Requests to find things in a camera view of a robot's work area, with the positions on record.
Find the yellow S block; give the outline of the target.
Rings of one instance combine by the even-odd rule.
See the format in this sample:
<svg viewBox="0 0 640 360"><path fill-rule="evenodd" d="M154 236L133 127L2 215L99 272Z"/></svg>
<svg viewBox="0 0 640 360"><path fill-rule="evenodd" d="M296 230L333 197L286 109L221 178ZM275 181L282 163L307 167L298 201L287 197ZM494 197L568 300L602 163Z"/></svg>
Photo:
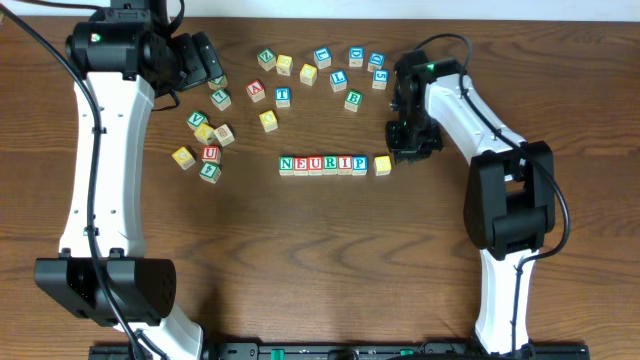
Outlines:
<svg viewBox="0 0 640 360"><path fill-rule="evenodd" d="M376 176L389 175L392 170L391 158L388 155L375 157L374 168Z"/></svg>

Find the blue P block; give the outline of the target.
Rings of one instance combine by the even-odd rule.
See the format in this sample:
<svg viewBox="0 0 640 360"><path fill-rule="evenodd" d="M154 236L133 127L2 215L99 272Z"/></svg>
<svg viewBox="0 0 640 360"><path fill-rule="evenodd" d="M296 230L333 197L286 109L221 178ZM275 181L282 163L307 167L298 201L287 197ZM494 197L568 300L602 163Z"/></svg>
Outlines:
<svg viewBox="0 0 640 360"><path fill-rule="evenodd" d="M352 175L364 176L368 173L368 158L366 156L352 157Z"/></svg>

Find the red I block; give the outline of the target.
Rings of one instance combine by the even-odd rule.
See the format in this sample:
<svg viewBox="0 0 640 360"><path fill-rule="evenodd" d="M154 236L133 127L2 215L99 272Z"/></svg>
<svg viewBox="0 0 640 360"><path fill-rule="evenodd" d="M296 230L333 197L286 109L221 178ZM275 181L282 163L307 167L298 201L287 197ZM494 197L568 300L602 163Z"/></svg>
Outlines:
<svg viewBox="0 0 640 360"><path fill-rule="evenodd" d="M351 155L338 156L337 170L339 175L351 176L353 174L353 157Z"/></svg>

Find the green R block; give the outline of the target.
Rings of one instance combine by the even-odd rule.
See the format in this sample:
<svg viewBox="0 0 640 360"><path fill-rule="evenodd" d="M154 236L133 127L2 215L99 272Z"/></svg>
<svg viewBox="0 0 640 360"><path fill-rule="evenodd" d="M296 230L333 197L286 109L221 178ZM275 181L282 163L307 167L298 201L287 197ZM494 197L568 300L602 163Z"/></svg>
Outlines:
<svg viewBox="0 0 640 360"><path fill-rule="evenodd" d="M335 155L325 155L323 157L323 174L324 175L338 174L337 157Z"/></svg>

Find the red E block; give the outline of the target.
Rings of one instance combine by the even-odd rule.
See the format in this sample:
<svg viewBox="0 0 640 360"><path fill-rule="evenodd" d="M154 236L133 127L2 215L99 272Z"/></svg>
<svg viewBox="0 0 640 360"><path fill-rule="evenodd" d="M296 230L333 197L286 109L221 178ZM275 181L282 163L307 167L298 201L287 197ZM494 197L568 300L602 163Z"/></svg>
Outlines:
<svg viewBox="0 0 640 360"><path fill-rule="evenodd" d="M295 157L293 159L293 171L295 176L308 176L309 159L307 157Z"/></svg>

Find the green N block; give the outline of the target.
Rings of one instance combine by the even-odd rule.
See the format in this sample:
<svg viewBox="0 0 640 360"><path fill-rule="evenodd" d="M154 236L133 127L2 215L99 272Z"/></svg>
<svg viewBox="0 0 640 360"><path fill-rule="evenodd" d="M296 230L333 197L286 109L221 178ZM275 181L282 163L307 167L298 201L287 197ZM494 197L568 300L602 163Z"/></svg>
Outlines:
<svg viewBox="0 0 640 360"><path fill-rule="evenodd" d="M279 174L281 176L294 175L294 158L292 156L279 157Z"/></svg>

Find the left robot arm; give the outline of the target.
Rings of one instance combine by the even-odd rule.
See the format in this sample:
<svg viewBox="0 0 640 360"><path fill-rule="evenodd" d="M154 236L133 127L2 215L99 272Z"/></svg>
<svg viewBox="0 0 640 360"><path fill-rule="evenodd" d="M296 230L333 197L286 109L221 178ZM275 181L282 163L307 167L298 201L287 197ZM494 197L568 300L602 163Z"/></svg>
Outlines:
<svg viewBox="0 0 640 360"><path fill-rule="evenodd" d="M73 316L123 332L95 358L204 359L204 330L176 304L176 270L146 256L140 191L154 102L222 74L208 36L179 34L163 1L112 0L78 23L60 59L78 108L74 187L54 258L37 286Z"/></svg>

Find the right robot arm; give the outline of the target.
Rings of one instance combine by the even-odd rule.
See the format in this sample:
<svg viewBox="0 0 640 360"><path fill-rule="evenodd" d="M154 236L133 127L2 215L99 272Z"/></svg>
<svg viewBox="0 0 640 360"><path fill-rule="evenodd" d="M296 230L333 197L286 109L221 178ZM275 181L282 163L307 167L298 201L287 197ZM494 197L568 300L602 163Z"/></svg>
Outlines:
<svg viewBox="0 0 640 360"><path fill-rule="evenodd" d="M448 135L469 165L464 225L481 257L481 307L474 332L488 355L522 356L529 342L529 282L544 237L555 224L553 155L510 130L483 102L455 59L429 61L421 50L394 67L386 125L395 162L428 158Z"/></svg>

